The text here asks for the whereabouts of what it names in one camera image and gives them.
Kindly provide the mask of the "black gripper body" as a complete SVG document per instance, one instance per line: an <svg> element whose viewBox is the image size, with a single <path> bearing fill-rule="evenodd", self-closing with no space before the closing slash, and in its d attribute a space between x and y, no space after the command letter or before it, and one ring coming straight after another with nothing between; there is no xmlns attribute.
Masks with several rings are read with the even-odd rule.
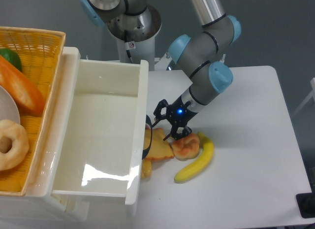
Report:
<svg viewBox="0 0 315 229"><path fill-rule="evenodd" d="M191 96L178 97L167 106L167 120L173 128L183 128L198 113L194 107L195 100Z"/></svg>

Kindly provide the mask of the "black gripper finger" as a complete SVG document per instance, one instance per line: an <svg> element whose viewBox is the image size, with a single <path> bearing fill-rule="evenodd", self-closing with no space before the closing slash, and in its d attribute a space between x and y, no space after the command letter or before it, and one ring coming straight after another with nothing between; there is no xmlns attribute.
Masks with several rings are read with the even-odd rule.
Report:
<svg viewBox="0 0 315 229"><path fill-rule="evenodd" d="M170 133L163 139L163 141L166 141L169 137L172 137L174 140L180 140L191 133L192 129L188 126L179 127L174 125L172 126Z"/></svg>
<svg viewBox="0 0 315 229"><path fill-rule="evenodd" d="M156 106L156 108L155 108L155 110L153 112L153 115L154 115L155 118L154 118L154 123L152 124L152 127L155 127L162 120L169 120L168 119L169 115L167 114L168 106L169 106L169 104L168 104L167 100L165 100L165 99L161 100L157 104L157 106ZM162 114L162 110L164 108L165 108L166 112L164 114Z"/></svg>

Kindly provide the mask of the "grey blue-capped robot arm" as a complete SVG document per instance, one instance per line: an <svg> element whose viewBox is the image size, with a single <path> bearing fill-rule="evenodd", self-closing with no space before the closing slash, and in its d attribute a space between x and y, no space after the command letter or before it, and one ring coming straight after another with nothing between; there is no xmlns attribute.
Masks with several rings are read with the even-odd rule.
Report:
<svg viewBox="0 0 315 229"><path fill-rule="evenodd" d="M191 133L188 122L233 81L233 74L216 55L241 34L240 22L226 15L220 0L191 0L202 33L182 35L168 48L172 61L192 84L172 104L162 100L154 110L155 121L167 120L175 140ZM106 26L116 39L122 63L146 60L155 65L155 37L161 28L158 11L147 0L80 0L86 16L96 26Z"/></svg>

